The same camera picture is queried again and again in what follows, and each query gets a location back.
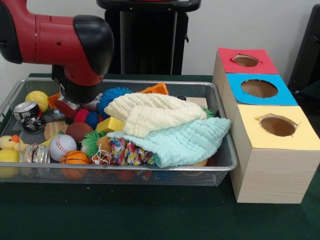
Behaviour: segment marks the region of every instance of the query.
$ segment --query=yellow rubber duck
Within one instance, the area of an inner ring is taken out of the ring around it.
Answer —
[[[18,135],[0,137],[0,149],[13,149],[19,152],[27,146]]]

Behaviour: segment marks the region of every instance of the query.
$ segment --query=blue spiky ball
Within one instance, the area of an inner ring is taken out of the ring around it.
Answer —
[[[97,128],[99,123],[99,115],[98,113],[92,111],[90,112],[85,119],[85,123],[92,127],[93,130]]]
[[[103,119],[107,119],[108,117],[110,117],[104,111],[105,107],[108,106],[109,103],[111,103],[114,99],[120,96],[123,96],[125,94],[131,94],[131,93],[132,91],[126,87],[115,87],[115,88],[106,90],[102,94],[100,101],[98,103],[98,110],[100,115],[103,117]]]

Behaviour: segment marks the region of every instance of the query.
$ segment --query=wooden box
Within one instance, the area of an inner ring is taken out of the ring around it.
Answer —
[[[299,106],[237,106],[231,128],[238,203],[299,204],[320,162],[320,140]]]

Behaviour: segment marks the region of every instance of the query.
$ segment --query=yellow ball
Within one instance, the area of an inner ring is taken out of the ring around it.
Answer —
[[[32,92],[30,92],[25,97],[25,101],[26,102],[28,102],[28,101],[36,102],[43,113],[45,111],[47,111],[47,109],[49,107],[48,96],[42,91],[32,91]]]
[[[0,162],[19,163],[19,153],[13,149],[0,150]],[[0,167],[0,178],[10,179],[19,172],[18,167]]]

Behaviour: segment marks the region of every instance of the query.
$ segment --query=red robot arm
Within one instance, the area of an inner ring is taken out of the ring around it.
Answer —
[[[95,98],[114,51],[104,19],[32,14],[27,0],[0,0],[0,22],[0,52],[6,60],[53,65],[52,78],[71,102]]]

